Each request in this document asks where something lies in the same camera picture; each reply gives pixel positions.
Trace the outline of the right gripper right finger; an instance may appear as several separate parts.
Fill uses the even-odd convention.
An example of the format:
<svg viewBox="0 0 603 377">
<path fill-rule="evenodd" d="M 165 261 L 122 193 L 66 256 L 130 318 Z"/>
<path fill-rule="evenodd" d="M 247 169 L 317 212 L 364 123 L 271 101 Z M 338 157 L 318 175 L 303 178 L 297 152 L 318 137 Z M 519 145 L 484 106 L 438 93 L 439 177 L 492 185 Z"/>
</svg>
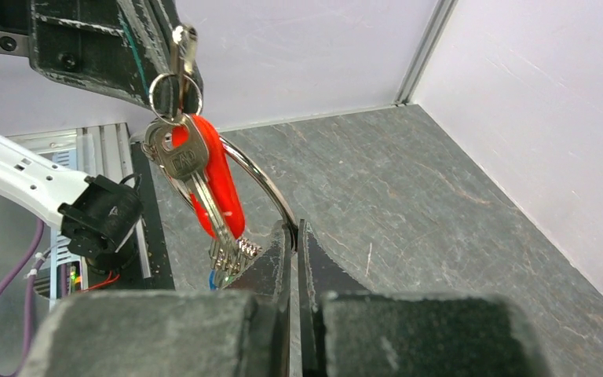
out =
<svg viewBox="0 0 603 377">
<path fill-rule="evenodd" d="M 548 376 L 524 310 L 502 295 L 369 291 L 298 229 L 306 376 Z"/>
</svg>

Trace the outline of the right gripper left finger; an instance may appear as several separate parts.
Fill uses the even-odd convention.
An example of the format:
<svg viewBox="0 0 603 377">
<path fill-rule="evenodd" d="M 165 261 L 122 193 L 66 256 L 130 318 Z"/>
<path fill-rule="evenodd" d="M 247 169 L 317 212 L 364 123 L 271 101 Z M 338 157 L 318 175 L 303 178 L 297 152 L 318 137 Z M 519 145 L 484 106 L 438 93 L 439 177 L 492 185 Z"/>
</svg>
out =
<svg viewBox="0 0 603 377">
<path fill-rule="evenodd" d="M 43 321 L 23 376 L 287 376 L 291 236 L 216 291 L 74 294 Z"/>
</svg>

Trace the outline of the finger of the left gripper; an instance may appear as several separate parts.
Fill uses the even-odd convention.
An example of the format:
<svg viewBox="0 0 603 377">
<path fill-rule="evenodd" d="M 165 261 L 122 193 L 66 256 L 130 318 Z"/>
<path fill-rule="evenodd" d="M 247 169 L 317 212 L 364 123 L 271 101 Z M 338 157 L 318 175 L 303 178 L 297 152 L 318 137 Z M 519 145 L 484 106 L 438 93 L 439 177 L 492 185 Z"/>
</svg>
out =
<svg viewBox="0 0 603 377">
<path fill-rule="evenodd" d="M 151 109 L 199 113 L 198 32 L 174 1 L 32 1 L 30 65 L 46 78 Z"/>
</svg>

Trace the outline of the metal keyring with keys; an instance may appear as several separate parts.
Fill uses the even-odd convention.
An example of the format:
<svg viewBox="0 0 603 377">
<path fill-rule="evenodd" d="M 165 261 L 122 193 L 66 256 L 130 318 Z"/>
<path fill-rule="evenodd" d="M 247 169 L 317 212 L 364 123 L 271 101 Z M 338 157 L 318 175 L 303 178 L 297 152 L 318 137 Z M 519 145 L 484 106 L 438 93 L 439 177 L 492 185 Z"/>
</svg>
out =
<svg viewBox="0 0 603 377">
<path fill-rule="evenodd" d="M 148 126 L 142 148 L 194 212 L 189 194 L 194 194 L 206 209 L 215 237 L 208 234 L 211 238 L 208 250 L 210 288 L 218 289 L 230 284 L 251 266 L 261 248 L 244 235 L 239 238 L 233 236 L 208 185 L 205 168 L 209 151 L 203 135 L 190 117 L 200 115 L 203 108 L 202 91 L 192 77 L 197 44 L 198 35 L 194 27 L 179 24 L 172 30 L 170 71 L 156 76 L 148 89 L 148 101 L 156 120 Z M 172 131 L 176 126 L 188 131 L 188 139 L 173 147 Z M 279 189 L 252 159 L 223 137 L 220 139 L 226 158 L 238 163 L 273 201 L 290 234 L 291 249 L 295 250 L 298 225 Z"/>
</svg>

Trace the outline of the red key tag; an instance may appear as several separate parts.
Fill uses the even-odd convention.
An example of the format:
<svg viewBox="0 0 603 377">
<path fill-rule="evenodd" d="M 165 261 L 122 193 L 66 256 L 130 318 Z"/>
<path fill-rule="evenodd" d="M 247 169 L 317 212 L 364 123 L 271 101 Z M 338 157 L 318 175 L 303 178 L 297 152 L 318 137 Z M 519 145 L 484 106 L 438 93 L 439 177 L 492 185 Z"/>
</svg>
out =
<svg viewBox="0 0 603 377">
<path fill-rule="evenodd" d="M 219 133 L 214 126 L 201 115 L 190 115 L 196 125 L 209 151 L 209 161 L 205 168 L 208 185 L 221 209 L 225 222 L 235 238 L 243 235 L 246 227 L 245 216 L 241 202 L 239 201 L 232 173 L 227 161 L 227 153 L 220 139 Z M 176 126 L 172 131 L 172 145 L 178 147 L 188 139 L 188 131 L 182 126 Z M 210 236 L 214 237 L 214 231 L 210 219 L 203 205 L 196 199 L 194 194 L 189 194 L 189 199 L 195 208 L 199 224 Z"/>
</svg>

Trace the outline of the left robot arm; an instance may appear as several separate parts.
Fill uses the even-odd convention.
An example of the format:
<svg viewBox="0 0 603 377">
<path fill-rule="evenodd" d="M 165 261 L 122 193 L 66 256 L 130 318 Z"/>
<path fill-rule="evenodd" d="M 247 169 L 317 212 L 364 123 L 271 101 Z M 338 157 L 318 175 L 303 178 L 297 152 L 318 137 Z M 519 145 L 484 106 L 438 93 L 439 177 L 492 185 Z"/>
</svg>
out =
<svg viewBox="0 0 603 377">
<path fill-rule="evenodd" d="M 159 120 L 202 111 L 196 44 L 174 1 L 0 1 L 0 54 L 26 57 L 53 82 L 147 108 Z M 117 252 L 143 210 L 134 188 L 60 167 L 1 135 L 0 195 L 88 258 Z"/>
</svg>

